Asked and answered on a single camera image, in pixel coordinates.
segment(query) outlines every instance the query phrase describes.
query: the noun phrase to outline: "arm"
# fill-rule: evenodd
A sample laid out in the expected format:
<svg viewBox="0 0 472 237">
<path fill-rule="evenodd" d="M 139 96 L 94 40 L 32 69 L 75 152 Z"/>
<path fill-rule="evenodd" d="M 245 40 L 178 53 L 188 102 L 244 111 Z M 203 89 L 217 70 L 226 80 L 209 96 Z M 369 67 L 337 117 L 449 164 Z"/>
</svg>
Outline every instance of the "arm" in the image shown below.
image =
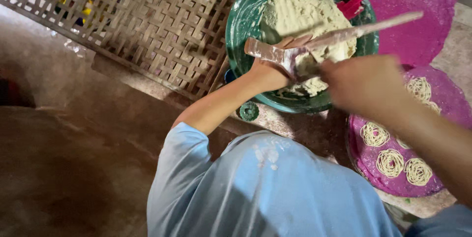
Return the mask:
<svg viewBox="0 0 472 237">
<path fill-rule="evenodd" d="M 297 40 L 288 37 L 276 46 L 297 47 L 310 39 L 311 35 Z M 248 73 L 190 105 L 179 115 L 172 127 L 184 122 L 209 135 L 247 100 L 257 94 L 283 88 L 288 85 L 288 82 L 288 78 L 273 68 L 270 63 L 256 59 Z"/>
<path fill-rule="evenodd" d="M 472 132 L 438 116 L 404 89 L 397 61 L 367 56 L 322 65 L 336 106 L 384 125 L 472 207 Z"/>
</svg>

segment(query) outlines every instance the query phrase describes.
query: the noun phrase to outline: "woven bamboo tray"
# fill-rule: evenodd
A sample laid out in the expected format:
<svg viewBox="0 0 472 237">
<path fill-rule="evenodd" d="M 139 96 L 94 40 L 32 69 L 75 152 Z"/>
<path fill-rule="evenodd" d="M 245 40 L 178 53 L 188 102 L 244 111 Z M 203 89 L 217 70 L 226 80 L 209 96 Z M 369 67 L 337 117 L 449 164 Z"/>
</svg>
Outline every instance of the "woven bamboo tray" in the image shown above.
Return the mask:
<svg viewBox="0 0 472 237">
<path fill-rule="evenodd" d="M 0 4 L 108 56 L 191 100 L 226 58 L 234 0 L 0 0 Z"/>
</svg>

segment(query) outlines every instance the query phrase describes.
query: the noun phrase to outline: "shirt sleeve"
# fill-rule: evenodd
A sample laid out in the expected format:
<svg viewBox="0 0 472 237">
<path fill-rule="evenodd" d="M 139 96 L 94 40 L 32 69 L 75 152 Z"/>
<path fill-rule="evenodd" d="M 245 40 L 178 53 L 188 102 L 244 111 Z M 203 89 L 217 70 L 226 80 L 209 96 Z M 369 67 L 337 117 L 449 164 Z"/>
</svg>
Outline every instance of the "shirt sleeve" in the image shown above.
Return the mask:
<svg viewBox="0 0 472 237">
<path fill-rule="evenodd" d="M 183 122 L 169 131 L 148 196 L 148 232 L 157 230 L 150 226 L 177 223 L 210 166 L 208 137 L 204 133 Z"/>
<path fill-rule="evenodd" d="M 456 204 L 428 219 L 420 219 L 405 237 L 472 236 L 472 210 Z"/>
</svg>

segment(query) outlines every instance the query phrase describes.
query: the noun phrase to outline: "pink spatula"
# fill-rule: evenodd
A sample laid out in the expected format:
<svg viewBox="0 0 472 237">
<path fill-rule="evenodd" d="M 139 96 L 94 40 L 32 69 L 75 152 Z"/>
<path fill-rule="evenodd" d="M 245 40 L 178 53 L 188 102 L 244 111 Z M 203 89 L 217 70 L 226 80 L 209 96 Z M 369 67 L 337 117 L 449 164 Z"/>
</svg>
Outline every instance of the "pink spatula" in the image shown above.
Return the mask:
<svg viewBox="0 0 472 237">
<path fill-rule="evenodd" d="M 341 1 L 337 4 L 338 9 L 344 14 L 344 17 L 352 19 L 364 10 L 361 6 L 361 1 L 362 0 L 350 0 L 347 3 Z"/>
</svg>

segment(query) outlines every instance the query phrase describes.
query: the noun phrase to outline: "wooden spatula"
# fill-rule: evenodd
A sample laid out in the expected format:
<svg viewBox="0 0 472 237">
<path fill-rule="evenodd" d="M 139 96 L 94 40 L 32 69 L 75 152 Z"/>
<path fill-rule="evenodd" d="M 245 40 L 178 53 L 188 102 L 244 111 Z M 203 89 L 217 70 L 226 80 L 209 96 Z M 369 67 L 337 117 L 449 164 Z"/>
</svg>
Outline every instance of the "wooden spatula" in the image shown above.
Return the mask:
<svg viewBox="0 0 472 237">
<path fill-rule="evenodd" d="M 407 12 L 377 23 L 327 32 L 309 41 L 304 46 L 291 49 L 280 49 L 249 37 L 246 40 L 244 52 L 282 67 L 293 81 L 300 81 L 300 79 L 305 79 L 305 77 L 299 77 L 295 68 L 295 58 L 298 55 L 314 51 L 317 47 L 335 45 L 352 38 L 359 38 L 363 35 L 407 23 L 421 17 L 423 17 L 422 11 Z"/>
</svg>

